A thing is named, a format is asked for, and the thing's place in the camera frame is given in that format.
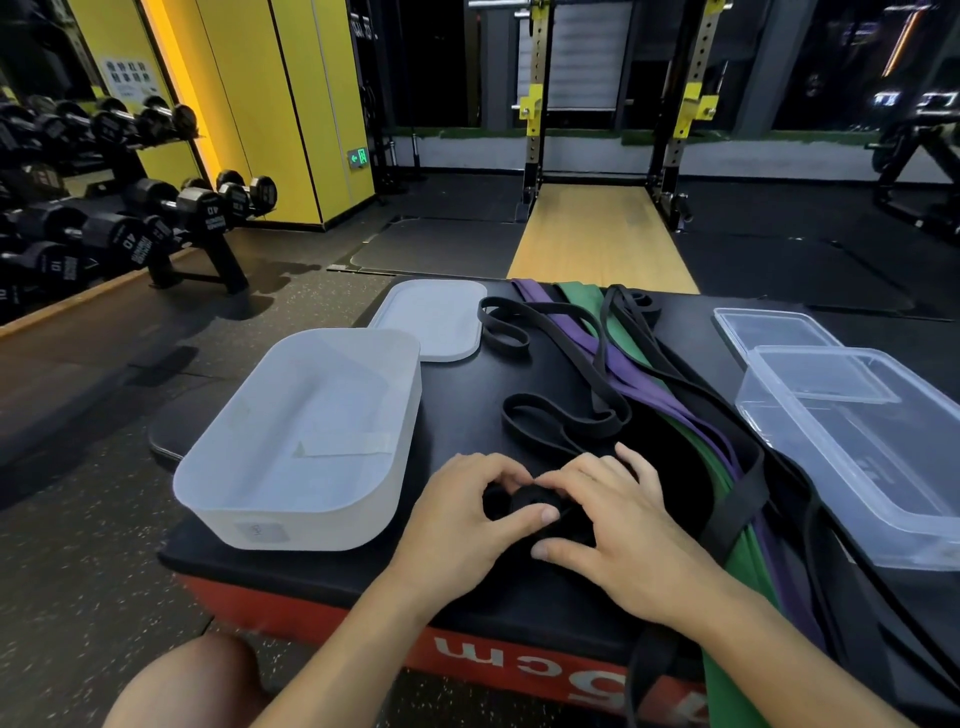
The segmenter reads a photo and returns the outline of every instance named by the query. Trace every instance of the exit sign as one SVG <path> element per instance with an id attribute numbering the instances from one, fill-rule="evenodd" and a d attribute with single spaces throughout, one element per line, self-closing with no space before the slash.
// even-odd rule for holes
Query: exit sign
<path id="1" fill-rule="evenodd" d="M 347 152 L 347 161 L 350 163 L 350 169 L 361 169 L 370 164 L 370 157 L 367 154 L 367 147 L 351 149 Z"/>

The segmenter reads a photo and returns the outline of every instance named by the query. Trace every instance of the white plastic container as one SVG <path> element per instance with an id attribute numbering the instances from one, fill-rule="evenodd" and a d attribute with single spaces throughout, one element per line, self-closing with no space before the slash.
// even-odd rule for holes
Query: white plastic container
<path id="1" fill-rule="evenodd" d="M 408 333 L 288 336 L 183 458 L 174 494 L 236 548 L 365 544 L 396 511 L 420 391 Z"/>
<path id="2" fill-rule="evenodd" d="M 763 308 L 714 308 L 713 319 L 727 342 L 746 363 L 755 347 L 841 347 L 837 338 L 812 317 L 797 311 Z"/>
<path id="3" fill-rule="evenodd" d="M 459 361 L 480 348 L 477 305 L 487 287 L 475 280 L 405 280 L 390 289 L 369 328 L 412 333 L 420 361 Z"/>
<path id="4" fill-rule="evenodd" d="M 960 406 L 873 349 L 756 347 L 736 404 L 882 567 L 960 570 Z"/>

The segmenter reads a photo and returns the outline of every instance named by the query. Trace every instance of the hand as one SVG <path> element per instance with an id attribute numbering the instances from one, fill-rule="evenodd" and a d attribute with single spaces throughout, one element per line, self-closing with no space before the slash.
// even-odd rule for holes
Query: hand
<path id="1" fill-rule="evenodd" d="M 493 482 L 512 495 L 533 477 L 506 455 L 455 455 L 433 474 L 410 514 L 385 575 L 415 591 L 428 619 L 476 587 L 508 547 L 560 517 L 552 505 L 534 504 L 491 521 L 483 493 Z"/>
<path id="2" fill-rule="evenodd" d="M 537 478 L 584 507 L 596 548 L 544 539 L 531 555 L 577 571 L 635 617 L 686 632 L 705 609 L 703 589 L 727 575 L 667 515 L 654 467 L 619 443 L 616 454 L 632 473 L 614 457 L 584 454 Z"/>

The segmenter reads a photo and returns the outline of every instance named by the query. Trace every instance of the forearm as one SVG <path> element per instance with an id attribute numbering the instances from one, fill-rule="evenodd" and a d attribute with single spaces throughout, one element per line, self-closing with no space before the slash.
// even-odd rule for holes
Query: forearm
<path id="1" fill-rule="evenodd" d="M 709 614 L 685 629 L 773 728 L 913 725 L 811 644 L 762 596 L 726 574 Z"/>
<path id="2" fill-rule="evenodd" d="M 252 728 L 372 728 L 431 618 L 418 595 L 384 572 Z"/>

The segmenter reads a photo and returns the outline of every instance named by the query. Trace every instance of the leg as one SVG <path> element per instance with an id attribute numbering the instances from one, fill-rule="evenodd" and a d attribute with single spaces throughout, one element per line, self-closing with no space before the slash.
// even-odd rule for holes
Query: leg
<path id="1" fill-rule="evenodd" d="M 270 696 L 253 650 L 209 634 L 147 665 L 120 693 L 104 728 L 247 728 Z"/>

